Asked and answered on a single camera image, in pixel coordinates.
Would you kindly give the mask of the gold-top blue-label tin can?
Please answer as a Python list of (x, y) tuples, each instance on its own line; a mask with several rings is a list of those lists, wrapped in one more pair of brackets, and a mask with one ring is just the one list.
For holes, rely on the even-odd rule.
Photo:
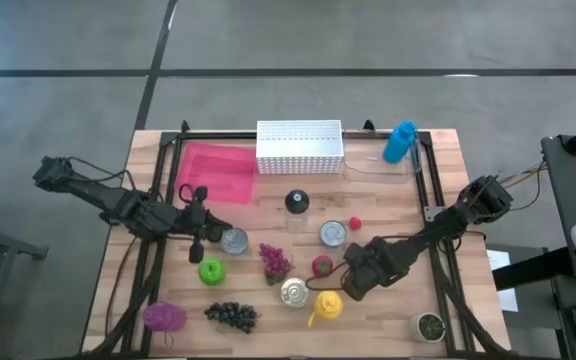
[(297, 277), (288, 278), (280, 288), (280, 297), (285, 305), (300, 308), (307, 303), (309, 289), (304, 280)]

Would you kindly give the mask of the silver-top tin can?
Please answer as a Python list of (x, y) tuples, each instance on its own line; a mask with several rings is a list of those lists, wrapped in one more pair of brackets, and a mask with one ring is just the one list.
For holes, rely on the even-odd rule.
[(222, 232), (220, 245), (229, 255), (242, 255), (249, 246), (247, 233), (240, 228), (231, 228)]
[(319, 238), (325, 246), (336, 248), (345, 243), (347, 230), (343, 223), (329, 220), (320, 227)]

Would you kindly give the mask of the black plastic grape bunch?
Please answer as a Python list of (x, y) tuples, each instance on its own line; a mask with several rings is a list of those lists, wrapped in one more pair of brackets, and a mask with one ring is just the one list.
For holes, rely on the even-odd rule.
[(237, 330), (250, 334), (256, 327), (260, 314), (252, 305), (239, 302), (215, 302), (204, 310), (208, 320), (215, 320)]

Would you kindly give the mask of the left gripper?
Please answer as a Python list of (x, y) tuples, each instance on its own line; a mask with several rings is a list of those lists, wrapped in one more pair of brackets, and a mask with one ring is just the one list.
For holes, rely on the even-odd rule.
[(199, 264), (204, 258), (203, 238), (196, 235), (199, 225), (202, 226), (206, 233), (216, 233), (206, 238), (206, 241), (212, 244), (220, 243), (223, 237), (223, 231), (232, 228), (230, 223), (215, 217), (204, 206), (203, 202), (207, 197), (208, 188), (206, 186), (197, 187), (195, 189), (195, 216), (190, 207), (178, 210), (171, 227), (167, 230), (169, 235), (194, 236), (188, 256), (189, 262), (192, 264)]

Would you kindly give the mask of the white perforated basket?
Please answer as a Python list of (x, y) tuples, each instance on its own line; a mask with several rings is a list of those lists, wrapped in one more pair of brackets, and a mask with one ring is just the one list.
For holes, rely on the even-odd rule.
[(268, 120), (256, 128), (262, 175), (337, 174), (344, 160), (340, 120)]

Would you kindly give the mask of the green toy apple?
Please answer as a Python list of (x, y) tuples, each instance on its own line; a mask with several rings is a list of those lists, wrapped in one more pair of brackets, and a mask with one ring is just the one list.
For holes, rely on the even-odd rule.
[(215, 257), (204, 258), (198, 267), (199, 279), (207, 286), (221, 284), (226, 277), (224, 262)]

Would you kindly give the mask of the clear plastic bin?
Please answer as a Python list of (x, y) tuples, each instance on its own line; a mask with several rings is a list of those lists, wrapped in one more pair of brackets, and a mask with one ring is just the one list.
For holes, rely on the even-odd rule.
[(400, 184), (410, 181), (421, 170), (417, 138), (399, 162), (389, 163), (383, 157), (389, 132), (344, 130), (342, 136), (342, 175), (348, 181)]

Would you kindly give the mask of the white paper sheet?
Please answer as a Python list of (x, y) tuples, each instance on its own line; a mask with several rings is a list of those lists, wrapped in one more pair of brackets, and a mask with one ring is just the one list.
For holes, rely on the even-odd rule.
[[(510, 264), (510, 257), (508, 252), (487, 250), (487, 256), (492, 270), (497, 270)], [(519, 311), (517, 297), (514, 289), (498, 290), (497, 295), (500, 301), (501, 309), (503, 311)]]

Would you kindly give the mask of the pink plastic bin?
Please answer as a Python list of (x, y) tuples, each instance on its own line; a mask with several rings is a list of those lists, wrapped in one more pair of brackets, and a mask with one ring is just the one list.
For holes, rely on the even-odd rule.
[(206, 186), (208, 200), (247, 204), (257, 173), (253, 148), (189, 142), (183, 146), (174, 188)]

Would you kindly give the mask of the yellow plastic bottle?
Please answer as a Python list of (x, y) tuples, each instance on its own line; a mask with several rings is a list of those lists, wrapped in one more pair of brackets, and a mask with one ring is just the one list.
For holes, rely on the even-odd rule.
[(307, 326), (311, 327), (317, 317), (326, 320), (334, 320), (341, 315), (343, 309), (343, 299), (336, 291), (322, 291), (317, 295), (314, 301), (312, 313), (308, 319)]

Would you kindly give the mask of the blue plastic bottle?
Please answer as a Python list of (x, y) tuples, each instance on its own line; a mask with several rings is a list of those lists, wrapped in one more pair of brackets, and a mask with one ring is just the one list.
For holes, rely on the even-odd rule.
[(414, 145), (418, 127), (410, 121), (403, 121), (395, 128), (383, 151), (383, 159), (388, 163), (399, 163)]

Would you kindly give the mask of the red toy strawberry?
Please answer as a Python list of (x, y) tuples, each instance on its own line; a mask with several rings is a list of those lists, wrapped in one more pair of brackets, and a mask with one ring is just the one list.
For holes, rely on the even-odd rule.
[(311, 267), (315, 277), (323, 277), (332, 272), (334, 262), (327, 255), (319, 255), (312, 261)]

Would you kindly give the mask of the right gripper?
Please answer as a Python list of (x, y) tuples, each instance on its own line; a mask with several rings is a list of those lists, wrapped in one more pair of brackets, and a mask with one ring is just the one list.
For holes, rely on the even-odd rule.
[[(393, 247), (394, 244), (384, 239), (372, 239), (367, 244), (367, 249), (357, 243), (350, 243), (343, 258), (348, 265), (361, 265), (368, 258), (367, 264), (374, 272), (377, 283), (382, 287), (389, 287), (409, 273), (409, 266)], [(342, 281), (342, 289), (355, 301), (362, 301), (368, 291), (363, 283), (351, 277)]]

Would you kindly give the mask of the small white potted plant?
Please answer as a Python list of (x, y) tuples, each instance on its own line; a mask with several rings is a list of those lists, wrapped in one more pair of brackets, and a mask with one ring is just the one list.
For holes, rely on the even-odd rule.
[(409, 320), (409, 331), (418, 342), (438, 343), (446, 334), (446, 325), (439, 315), (426, 312), (416, 314)]

